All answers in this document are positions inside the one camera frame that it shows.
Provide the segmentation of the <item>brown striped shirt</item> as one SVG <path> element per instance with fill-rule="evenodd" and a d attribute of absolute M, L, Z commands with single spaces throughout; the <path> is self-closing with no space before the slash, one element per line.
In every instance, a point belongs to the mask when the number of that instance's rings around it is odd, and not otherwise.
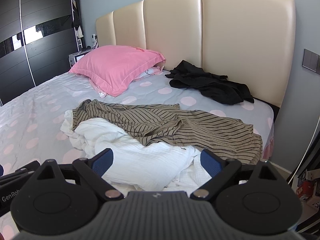
<path fill-rule="evenodd" d="M 73 128 L 83 121 L 102 118 L 144 146 L 158 142 L 194 146 L 243 164 L 256 164 L 263 153 L 263 140 L 254 133 L 253 125 L 202 110 L 182 110 L 178 104 L 122 105 L 87 99 L 72 113 Z"/>

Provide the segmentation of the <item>white crumpled garment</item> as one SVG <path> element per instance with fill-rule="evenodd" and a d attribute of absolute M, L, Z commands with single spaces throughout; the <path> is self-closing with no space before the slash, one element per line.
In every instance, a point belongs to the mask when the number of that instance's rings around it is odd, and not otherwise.
<path fill-rule="evenodd" d="M 122 128 L 93 118 L 73 128 L 71 110 L 62 116 L 61 132 L 71 145 L 91 158 L 110 148 L 113 163 L 103 179 L 123 194 L 129 191 L 185 191 L 191 194 L 211 179 L 201 166 L 200 151 L 193 146 L 158 142 L 143 146 Z"/>

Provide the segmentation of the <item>black garment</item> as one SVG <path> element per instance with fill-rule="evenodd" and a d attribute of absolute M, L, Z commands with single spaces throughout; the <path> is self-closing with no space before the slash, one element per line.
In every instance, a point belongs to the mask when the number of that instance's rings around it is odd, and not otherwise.
<path fill-rule="evenodd" d="M 165 76 L 170 79 L 171 87 L 198 90 L 203 96 L 221 104 L 235 105 L 244 101 L 254 103 L 254 98 L 246 84 L 229 81 L 227 75 L 205 72 L 202 68 L 185 60 Z"/>

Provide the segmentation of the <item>boxes on floor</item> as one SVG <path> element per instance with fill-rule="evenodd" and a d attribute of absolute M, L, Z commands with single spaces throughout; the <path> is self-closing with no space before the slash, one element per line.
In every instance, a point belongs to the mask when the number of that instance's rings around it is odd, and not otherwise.
<path fill-rule="evenodd" d="M 319 210 L 320 199 L 319 178 L 319 169 L 305 170 L 298 176 L 297 188 L 295 189 L 298 198 L 317 211 Z"/>

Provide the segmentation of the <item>white bedside table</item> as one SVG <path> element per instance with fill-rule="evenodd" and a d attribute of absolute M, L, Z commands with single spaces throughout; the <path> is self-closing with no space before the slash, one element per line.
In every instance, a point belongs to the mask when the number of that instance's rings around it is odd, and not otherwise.
<path fill-rule="evenodd" d="M 78 51 L 76 53 L 69 54 L 68 60 L 70 66 L 74 66 L 82 57 L 84 57 L 86 54 L 88 54 L 91 51 L 91 49 L 84 50 L 84 51 Z"/>

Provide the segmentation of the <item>patterned pillow under pink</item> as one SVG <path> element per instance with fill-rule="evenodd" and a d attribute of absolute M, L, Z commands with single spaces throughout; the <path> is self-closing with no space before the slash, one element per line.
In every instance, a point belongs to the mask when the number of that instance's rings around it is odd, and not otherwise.
<path fill-rule="evenodd" d="M 139 80 L 142 80 L 142 79 L 149 77 L 149 76 L 152 76 L 152 75 L 159 75 L 163 72 L 163 69 L 164 69 L 163 65 L 153 66 L 153 67 L 145 70 L 141 74 L 139 74 L 133 81 L 139 81 Z M 89 80 L 89 83 L 92 86 L 92 88 L 99 94 L 99 96 L 101 98 L 104 98 L 107 96 L 107 93 L 105 91 L 103 91 L 99 86 L 97 86 L 92 80 Z"/>

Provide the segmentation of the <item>white narrow shelf ladder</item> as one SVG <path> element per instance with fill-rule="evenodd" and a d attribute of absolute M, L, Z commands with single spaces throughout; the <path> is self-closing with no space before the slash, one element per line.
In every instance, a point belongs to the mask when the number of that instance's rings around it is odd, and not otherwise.
<path fill-rule="evenodd" d="M 82 32 L 82 23 L 80 15 L 80 5 L 79 0 L 72 1 L 72 11 L 73 11 L 73 28 L 75 30 L 76 40 L 78 44 L 78 51 L 81 51 L 84 47 L 84 35 Z"/>

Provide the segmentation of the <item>beige padded headboard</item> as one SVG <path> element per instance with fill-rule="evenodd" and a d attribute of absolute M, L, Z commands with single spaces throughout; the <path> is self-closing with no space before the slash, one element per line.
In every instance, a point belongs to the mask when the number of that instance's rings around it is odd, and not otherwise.
<path fill-rule="evenodd" d="M 142 0 L 96 20 L 98 41 L 162 53 L 244 83 L 280 107 L 296 34 L 295 0 Z"/>

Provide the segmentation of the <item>black sliding wardrobe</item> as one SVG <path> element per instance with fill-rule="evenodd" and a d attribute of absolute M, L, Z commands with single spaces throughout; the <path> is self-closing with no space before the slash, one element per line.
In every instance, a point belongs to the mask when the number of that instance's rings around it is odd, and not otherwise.
<path fill-rule="evenodd" d="M 72 0 L 1 0 L 1 105 L 69 71 L 73 19 Z"/>

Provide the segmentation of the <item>grey wall switch plate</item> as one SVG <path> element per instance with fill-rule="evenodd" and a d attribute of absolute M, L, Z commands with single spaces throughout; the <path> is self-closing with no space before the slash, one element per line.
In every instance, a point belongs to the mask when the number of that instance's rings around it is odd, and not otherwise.
<path fill-rule="evenodd" d="M 320 74 L 320 56 L 313 51 L 304 49 L 302 66 L 317 74 Z"/>

